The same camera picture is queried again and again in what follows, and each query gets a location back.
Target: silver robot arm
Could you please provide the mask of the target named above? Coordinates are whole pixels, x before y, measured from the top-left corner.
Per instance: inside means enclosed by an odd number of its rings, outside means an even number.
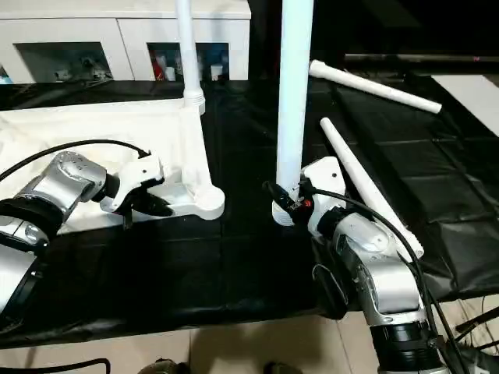
[[[78,203],[94,201],[129,220],[131,210],[167,217],[168,202],[147,192],[163,181],[153,155],[110,175],[81,154],[61,152],[13,198],[0,201],[0,328],[19,320],[41,277],[40,258]]]
[[[320,286],[329,294],[325,298],[337,305],[328,309],[335,318],[347,311],[348,299],[342,276],[349,275],[349,285],[366,317],[383,373],[447,374],[441,363],[436,337],[428,328],[426,311],[418,285],[409,267],[398,255],[398,241],[388,229],[346,209],[345,202],[330,196],[310,194],[305,186],[345,194],[345,182],[335,157],[325,157],[302,170],[303,183],[297,201],[289,198],[280,186],[264,185],[274,201],[288,212],[297,225],[306,225],[316,248],[314,279],[323,272]],[[335,274],[329,265],[338,259],[341,269]]]

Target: cabinet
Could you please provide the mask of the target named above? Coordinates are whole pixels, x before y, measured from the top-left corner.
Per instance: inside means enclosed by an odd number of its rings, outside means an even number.
[[[202,77],[247,79],[247,0],[191,2]],[[175,17],[175,0],[2,0],[0,65],[14,83],[180,80]]]

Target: table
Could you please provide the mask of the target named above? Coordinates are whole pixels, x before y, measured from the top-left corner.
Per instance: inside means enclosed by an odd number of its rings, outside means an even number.
[[[426,254],[440,300],[499,291],[497,138],[430,78],[385,82],[440,101],[442,116],[311,80],[303,163],[332,154],[328,116]],[[277,226],[261,184],[275,176],[278,83],[203,87],[213,182],[227,199],[216,221],[197,217],[64,235],[48,253],[24,324],[0,348],[69,343],[191,326],[319,313],[310,238]],[[180,97],[166,82],[0,87],[0,109]],[[347,179],[347,190],[356,191]]]

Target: white plastic rod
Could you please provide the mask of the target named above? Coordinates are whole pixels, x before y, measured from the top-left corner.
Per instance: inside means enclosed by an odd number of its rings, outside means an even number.
[[[292,199],[298,196],[302,167],[312,19],[313,0],[283,1],[276,179]],[[272,215],[281,225],[293,224],[290,216],[275,204]]]
[[[381,191],[374,184],[371,177],[367,174],[364,167],[361,165],[359,160],[355,154],[353,154],[352,150],[348,144],[343,140],[342,136],[338,132],[338,130],[331,123],[329,118],[323,118],[320,121],[320,126],[326,133],[327,138],[331,142],[331,145],[334,148],[334,151],[338,155],[338,158],[341,160],[345,170],[349,173],[350,178],[352,179],[353,184],[359,191],[360,196],[363,198],[366,205],[376,210],[379,214],[389,220],[407,239],[407,242],[411,245],[412,250],[419,258],[424,254],[423,247],[419,243],[417,237],[409,231],[404,224],[400,221],[397,214],[393,211],[388,201],[384,198]],[[411,261],[409,254],[405,250],[405,247],[402,243],[396,239],[399,248],[401,249],[399,252],[407,261]]]
[[[434,101],[423,99],[422,97],[411,95],[410,93],[396,90],[395,88],[375,83],[359,76],[354,76],[348,72],[331,68],[322,61],[313,60],[310,63],[309,73],[316,78],[332,80],[333,82],[340,83],[344,86],[384,97],[388,100],[397,101],[398,103],[410,105],[411,107],[429,111],[434,114],[437,114],[442,109],[442,105],[435,103]]]
[[[200,86],[200,74],[197,65],[196,43],[194,41],[193,17],[190,0],[175,0],[179,21],[180,56],[184,75],[184,100],[186,106],[200,107],[204,113],[204,94]]]

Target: shelf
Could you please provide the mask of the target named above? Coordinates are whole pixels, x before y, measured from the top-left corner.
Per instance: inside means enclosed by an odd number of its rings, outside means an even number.
[[[179,43],[147,43],[156,80],[183,80]],[[228,80],[228,43],[196,43],[200,80]]]
[[[112,79],[101,43],[21,43],[15,46],[37,83]]]

